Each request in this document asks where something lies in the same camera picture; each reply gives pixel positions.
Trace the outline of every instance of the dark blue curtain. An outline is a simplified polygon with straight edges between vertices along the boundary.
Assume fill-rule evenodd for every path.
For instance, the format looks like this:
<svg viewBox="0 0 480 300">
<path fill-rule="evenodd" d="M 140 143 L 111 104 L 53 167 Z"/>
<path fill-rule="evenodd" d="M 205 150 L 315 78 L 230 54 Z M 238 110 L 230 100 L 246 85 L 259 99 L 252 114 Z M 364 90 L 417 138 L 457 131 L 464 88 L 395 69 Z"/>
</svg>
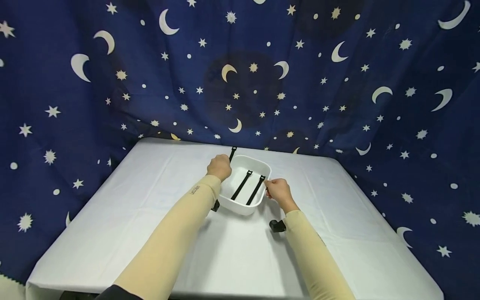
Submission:
<svg viewBox="0 0 480 300">
<path fill-rule="evenodd" d="M 112 1 L 0 0 L 0 273 L 24 283 L 139 139 L 180 138 L 339 160 L 478 298 L 478 2 Z"/>
</svg>

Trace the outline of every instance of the arm sleeve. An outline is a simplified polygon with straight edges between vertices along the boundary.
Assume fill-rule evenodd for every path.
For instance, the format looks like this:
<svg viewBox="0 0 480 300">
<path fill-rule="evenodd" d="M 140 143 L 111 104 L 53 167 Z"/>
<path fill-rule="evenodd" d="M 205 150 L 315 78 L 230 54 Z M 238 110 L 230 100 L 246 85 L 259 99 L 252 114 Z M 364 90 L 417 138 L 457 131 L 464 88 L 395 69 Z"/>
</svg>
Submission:
<svg viewBox="0 0 480 300">
<path fill-rule="evenodd" d="M 285 217 L 292 247 L 312 300 L 355 300 L 324 242 L 300 210 Z"/>
<path fill-rule="evenodd" d="M 165 215 L 115 280 L 143 300 L 168 299 L 190 244 L 220 194 L 220 179 L 203 177 Z"/>
</svg>

